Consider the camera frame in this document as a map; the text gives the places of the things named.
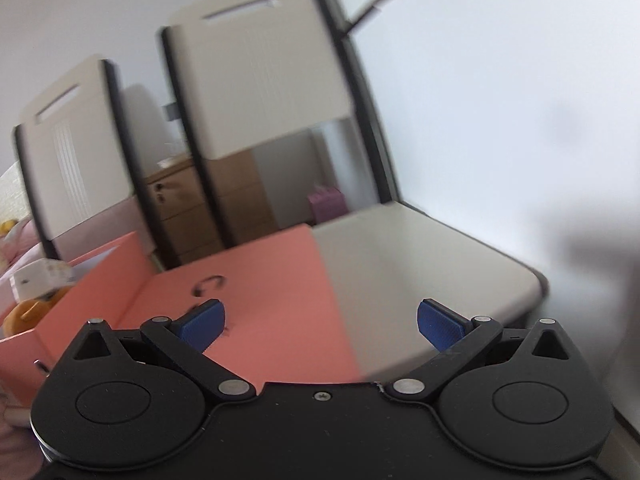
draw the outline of white wall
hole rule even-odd
[[[543,272],[602,373],[638,307],[640,0],[390,0],[354,40],[404,200]]]
[[[117,63],[130,126],[147,173],[170,155],[178,122],[156,31],[195,0],[0,0],[0,173],[14,161],[10,134],[33,97],[91,54]]]

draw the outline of blue gripper pad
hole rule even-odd
[[[204,352],[225,329],[225,306],[207,300],[171,324],[171,331],[198,352]]]
[[[418,307],[418,330],[443,352],[471,332],[473,324],[437,301],[422,300]]]

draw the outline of wooden cabinet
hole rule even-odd
[[[278,230],[251,151],[209,160],[207,168],[238,243]],[[146,182],[182,263],[223,250],[190,158],[158,171]]]

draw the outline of open box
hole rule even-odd
[[[39,325],[0,341],[0,381],[29,406],[82,324],[99,317],[137,328],[153,316],[180,317],[195,304],[225,305],[224,333],[205,355],[253,383],[343,383],[361,379],[311,230],[306,225],[155,274],[136,234],[79,260],[109,253]],[[212,276],[224,276],[211,280]],[[194,296],[194,288],[202,292]]]

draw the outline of blue rubber pad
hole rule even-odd
[[[225,306],[221,301],[209,300],[193,310],[193,317],[178,327],[175,335],[204,352],[225,329]]]
[[[418,330],[439,352],[453,346],[466,335],[465,325],[448,316],[447,311],[450,312],[446,307],[428,300],[418,307]]]

